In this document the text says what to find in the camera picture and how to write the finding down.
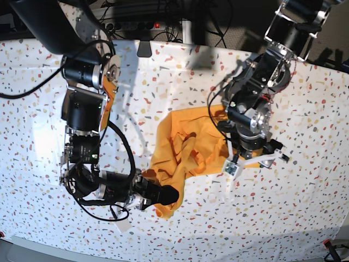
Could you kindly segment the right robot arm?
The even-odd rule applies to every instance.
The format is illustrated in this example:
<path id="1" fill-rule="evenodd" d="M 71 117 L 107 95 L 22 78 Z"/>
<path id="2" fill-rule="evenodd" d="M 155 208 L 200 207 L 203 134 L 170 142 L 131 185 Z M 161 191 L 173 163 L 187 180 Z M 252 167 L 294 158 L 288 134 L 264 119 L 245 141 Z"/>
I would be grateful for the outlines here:
<path id="1" fill-rule="evenodd" d="M 51 53 L 62 56 L 57 74 L 67 81 L 61 117 L 66 122 L 60 184 L 85 210 L 108 206 L 111 221 L 120 223 L 131 208 L 170 205 L 179 198 L 171 186 L 159 186 L 141 175 L 122 131 L 110 121 L 117 93 L 120 58 L 113 42 L 87 1 L 69 1 L 77 9 L 67 18 L 60 1 L 10 1 L 30 32 Z M 121 139 L 130 162 L 127 175 L 99 168 L 106 130 Z"/>

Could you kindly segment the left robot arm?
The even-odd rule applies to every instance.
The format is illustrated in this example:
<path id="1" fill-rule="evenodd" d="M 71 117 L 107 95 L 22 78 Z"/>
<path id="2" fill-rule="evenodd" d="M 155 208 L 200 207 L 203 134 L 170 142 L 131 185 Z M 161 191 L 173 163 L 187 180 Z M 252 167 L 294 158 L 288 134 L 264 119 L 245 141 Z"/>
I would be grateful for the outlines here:
<path id="1" fill-rule="evenodd" d="M 289 85 L 291 62 L 306 61 L 332 7 L 339 4 L 342 1 L 281 1 L 264 35 L 264 53 L 247 59 L 242 72 L 218 92 L 227 114 L 216 124 L 228 145 L 223 172 L 237 178 L 252 164 L 270 168 L 277 158 L 288 162 L 283 144 L 271 139 L 272 98 Z"/>

